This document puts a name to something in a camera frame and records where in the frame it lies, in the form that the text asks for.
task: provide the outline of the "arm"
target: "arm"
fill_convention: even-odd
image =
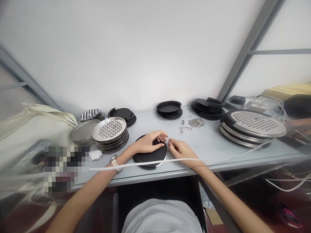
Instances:
[[[126,150],[116,158],[116,162],[118,165],[125,164],[136,153],[153,152],[165,145],[163,143],[152,145],[152,141],[156,138],[166,141],[166,137],[168,137],[167,134],[162,130],[148,133],[126,148]],[[104,191],[116,174],[116,170],[110,170],[98,172],[93,176],[68,200],[46,232],[73,232],[80,218]]]
[[[198,159],[198,156],[187,143],[170,139],[168,144],[175,158]],[[195,170],[208,183],[244,233],[273,233],[247,205],[215,176],[203,161],[185,160],[182,163]]]

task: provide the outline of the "watch strap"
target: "watch strap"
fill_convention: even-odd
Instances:
[[[116,161],[115,159],[111,161],[111,164],[112,164],[114,167],[115,167],[115,166],[118,166],[118,163],[117,163],[117,161]],[[116,168],[116,170],[117,170],[117,172],[119,172],[119,171],[122,170],[122,168]]]

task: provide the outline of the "right hand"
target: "right hand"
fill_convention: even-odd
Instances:
[[[178,141],[178,140],[171,138],[168,141],[168,147],[171,153],[177,159],[183,159],[183,158],[198,159],[199,158],[195,154],[195,152],[188,146],[188,144],[185,143],[184,141]],[[181,162],[192,169],[195,169],[198,166],[206,166],[203,161],[181,160]]]

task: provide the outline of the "white table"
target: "white table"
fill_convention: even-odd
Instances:
[[[117,153],[110,155],[104,154],[97,161],[89,161],[89,167],[105,167],[114,154],[121,154],[128,145],[134,143],[140,136],[159,129],[164,130],[171,138],[187,142],[199,158],[210,159],[210,161],[205,161],[205,163],[213,171],[225,171],[285,161],[296,161],[306,158],[306,155],[298,152],[292,147],[279,140],[274,140],[268,148],[258,149],[245,156],[219,162],[219,160],[241,155],[249,149],[236,145],[226,139],[218,129],[219,120],[205,120],[206,124],[204,127],[193,128],[192,131],[184,129],[185,133],[183,135],[179,134],[179,127],[181,126],[182,120],[185,120],[185,126],[189,126],[187,124],[190,119],[188,118],[188,115],[191,115],[192,118],[199,117],[189,106],[182,107],[182,109],[183,115],[176,120],[166,120],[159,116],[156,111],[135,113],[137,121],[133,126],[128,128],[130,137],[126,146]],[[173,155],[168,152],[167,159],[173,158]],[[134,163],[134,160],[130,159],[128,163]],[[74,189],[80,188],[95,174],[96,172],[81,172],[78,176],[78,182],[74,186]],[[118,186],[194,174],[195,172],[192,169],[189,169],[180,162],[163,163],[155,170],[145,170],[138,166],[134,166],[124,168],[114,177],[109,186]]]

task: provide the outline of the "gray metal frame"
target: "gray metal frame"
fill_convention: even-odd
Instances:
[[[0,46],[0,66],[2,66],[16,81],[5,87],[0,87],[0,91],[7,91],[14,88],[24,88],[31,95],[35,96],[43,104],[55,109],[62,109],[49,97],[49,95],[27,74],[19,64]]]
[[[261,54],[311,54],[311,49],[257,51],[285,0],[266,0],[250,30],[240,53],[221,88],[217,100],[225,102],[253,55]]]

